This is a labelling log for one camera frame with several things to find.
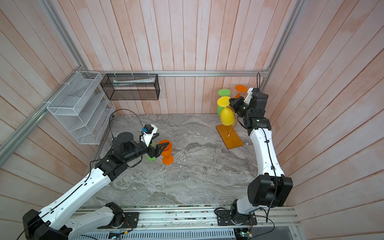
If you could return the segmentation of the green wine glass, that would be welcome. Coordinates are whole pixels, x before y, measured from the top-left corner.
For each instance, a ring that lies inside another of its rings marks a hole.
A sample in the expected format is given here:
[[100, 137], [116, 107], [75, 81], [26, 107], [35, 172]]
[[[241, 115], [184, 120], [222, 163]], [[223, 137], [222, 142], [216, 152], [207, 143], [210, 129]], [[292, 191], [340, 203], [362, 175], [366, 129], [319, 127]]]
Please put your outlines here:
[[[231, 95], [231, 91], [229, 89], [221, 89], [218, 91], [218, 94], [220, 97], [229, 97]], [[217, 114], [220, 116], [221, 111], [224, 109], [224, 107], [221, 107], [218, 105], [217, 107]]]
[[[154, 149], [155, 148], [155, 142], [154, 141], [151, 141], [150, 143], [150, 146]], [[147, 154], [147, 160], [150, 161], [150, 162], [153, 162], [155, 161], [157, 158], [155, 157], [155, 154]]]

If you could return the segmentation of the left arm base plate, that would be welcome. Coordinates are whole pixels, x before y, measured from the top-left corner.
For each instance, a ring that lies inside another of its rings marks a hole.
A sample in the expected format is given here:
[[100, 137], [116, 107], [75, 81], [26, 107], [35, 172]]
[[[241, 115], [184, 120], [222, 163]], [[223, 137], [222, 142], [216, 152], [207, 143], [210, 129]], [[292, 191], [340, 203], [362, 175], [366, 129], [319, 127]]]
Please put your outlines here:
[[123, 214], [117, 214], [116, 217], [113, 217], [110, 224], [98, 227], [98, 229], [134, 229], [138, 225], [139, 215], [139, 212], [124, 212]]

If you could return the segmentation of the orange wine glass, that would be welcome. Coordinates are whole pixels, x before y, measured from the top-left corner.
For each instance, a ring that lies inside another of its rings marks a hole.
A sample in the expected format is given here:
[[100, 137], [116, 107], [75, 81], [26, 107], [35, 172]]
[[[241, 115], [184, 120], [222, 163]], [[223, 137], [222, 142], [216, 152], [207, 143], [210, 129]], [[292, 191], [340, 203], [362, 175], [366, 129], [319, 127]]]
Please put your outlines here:
[[244, 85], [236, 85], [235, 90], [238, 92], [238, 94], [235, 96], [235, 98], [239, 98], [243, 96], [247, 92], [247, 87]]
[[174, 157], [172, 156], [173, 153], [173, 145], [169, 140], [162, 140], [159, 142], [159, 144], [168, 143], [167, 147], [162, 152], [163, 156], [163, 164], [165, 165], [171, 165], [174, 162]]

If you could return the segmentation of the white mesh shelf organizer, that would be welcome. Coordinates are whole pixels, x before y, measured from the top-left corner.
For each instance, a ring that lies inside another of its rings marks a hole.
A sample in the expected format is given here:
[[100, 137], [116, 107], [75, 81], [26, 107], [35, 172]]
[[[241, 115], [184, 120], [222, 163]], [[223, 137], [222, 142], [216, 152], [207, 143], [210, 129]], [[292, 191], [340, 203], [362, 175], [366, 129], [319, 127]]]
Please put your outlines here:
[[49, 102], [48, 111], [83, 145], [99, 145], [115, 107], [98, 92], [98, 72], [77, 72]]

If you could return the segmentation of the orange wooden rack base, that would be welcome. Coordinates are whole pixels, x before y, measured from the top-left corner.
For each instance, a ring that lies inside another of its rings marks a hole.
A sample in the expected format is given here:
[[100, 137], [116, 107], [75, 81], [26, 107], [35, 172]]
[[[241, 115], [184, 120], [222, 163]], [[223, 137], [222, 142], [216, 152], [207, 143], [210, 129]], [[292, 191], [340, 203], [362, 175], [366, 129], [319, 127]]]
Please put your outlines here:
[[216, 129], [228, 150], [243, 146], [242, 140], [232, 126], [219, 125]]

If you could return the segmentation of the aluminium mounting rail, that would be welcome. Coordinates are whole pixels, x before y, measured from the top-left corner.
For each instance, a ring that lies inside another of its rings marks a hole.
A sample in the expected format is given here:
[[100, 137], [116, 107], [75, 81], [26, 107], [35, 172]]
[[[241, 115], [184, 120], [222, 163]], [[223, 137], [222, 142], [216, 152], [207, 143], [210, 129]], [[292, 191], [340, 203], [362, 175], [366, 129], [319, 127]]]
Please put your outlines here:
[[246, 223], [235, 224], [230, 214], [224, 210], [225, 205], [189, 205], [189, 206], [151, 206], [123, 208], [125, 213], [138, 213], [133, 220], [137, 224], [135, 230], [177, 230], [177, 229], [218, 229], [251, 227], [254, 231], [261, 227], [300, 226], [298, 215], [292, 207], [257, 210]]

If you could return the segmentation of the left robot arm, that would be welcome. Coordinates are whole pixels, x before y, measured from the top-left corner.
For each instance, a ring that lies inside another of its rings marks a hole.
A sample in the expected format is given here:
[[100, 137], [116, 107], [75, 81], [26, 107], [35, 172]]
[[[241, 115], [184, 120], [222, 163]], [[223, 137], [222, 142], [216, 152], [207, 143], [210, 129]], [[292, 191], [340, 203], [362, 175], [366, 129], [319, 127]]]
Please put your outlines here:
[[48, 206], [24, 214], [22, 235], [27, 240], [72, 240], [104, 226], [122, 228], [125, 224], [124, 211], [113, 202], [78, 218], [74, 218], [73, 214], [95, 193], [127, 170], [129, 162], [142, 159], [144, 155], [159, 157], [169, 143], [152, 146], [152, 140], [158, 136], [156, 132], [147, 133], [143, 129], [138, 142], [129, 132], [113, 138], [108, 153], [95, 161], [95, 166], [86, 177]]

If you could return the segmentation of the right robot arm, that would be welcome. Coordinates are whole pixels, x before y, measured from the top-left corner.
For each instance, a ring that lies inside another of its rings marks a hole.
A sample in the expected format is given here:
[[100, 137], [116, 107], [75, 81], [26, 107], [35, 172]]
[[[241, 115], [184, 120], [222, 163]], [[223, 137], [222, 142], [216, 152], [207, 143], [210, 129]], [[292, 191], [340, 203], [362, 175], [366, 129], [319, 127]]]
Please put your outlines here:
[[268, 95], [258, 88], [250, 88], [246, 97], [230, 99], [230, 106], [242, 118], [241, 126], [253, 143], [258, 168], [257, 177], [248, 185], [247, 195], [231, 206], [231, 221], [236, 225], [247, 222], [259, 208], [282, 207], [294, 185], [277, 159], [272, 127], [265, 117], [267, 101]]

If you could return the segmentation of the yellow wine glass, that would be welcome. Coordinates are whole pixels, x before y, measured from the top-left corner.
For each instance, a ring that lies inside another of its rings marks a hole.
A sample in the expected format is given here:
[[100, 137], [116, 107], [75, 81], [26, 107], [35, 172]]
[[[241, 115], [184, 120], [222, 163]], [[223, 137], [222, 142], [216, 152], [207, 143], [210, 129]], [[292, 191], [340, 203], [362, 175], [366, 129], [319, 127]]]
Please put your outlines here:
[[231, 126], [235, 123], [235, 115], [231, 110], [229, 99], [230, 97], [221, 97], [217, 101], [219, 106], [224, 107], [220, 115], [221, 123], [224, 126]]

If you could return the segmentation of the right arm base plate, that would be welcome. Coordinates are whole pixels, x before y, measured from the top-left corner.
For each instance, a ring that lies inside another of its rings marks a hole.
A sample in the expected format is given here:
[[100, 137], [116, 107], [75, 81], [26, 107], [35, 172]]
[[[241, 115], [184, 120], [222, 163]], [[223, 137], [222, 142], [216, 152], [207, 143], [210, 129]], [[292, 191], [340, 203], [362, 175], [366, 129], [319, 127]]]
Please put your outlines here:
[[256, 226], [258, 224], [254, 216], [232, 213], [231, 210], [224, 208], [217, 208], [214, 210], [214, 213], [217, 216], [219, 226]]

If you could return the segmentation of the black mesh wall basket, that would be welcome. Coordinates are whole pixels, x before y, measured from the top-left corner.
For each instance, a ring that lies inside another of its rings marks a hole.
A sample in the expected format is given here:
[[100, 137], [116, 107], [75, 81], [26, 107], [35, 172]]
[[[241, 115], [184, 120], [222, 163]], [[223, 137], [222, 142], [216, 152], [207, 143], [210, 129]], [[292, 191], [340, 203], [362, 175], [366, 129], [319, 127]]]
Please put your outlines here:
[[160, 96], [156, 74], [106, 74], [101, 81], [101, 87], [112, 101], [155, 101]]

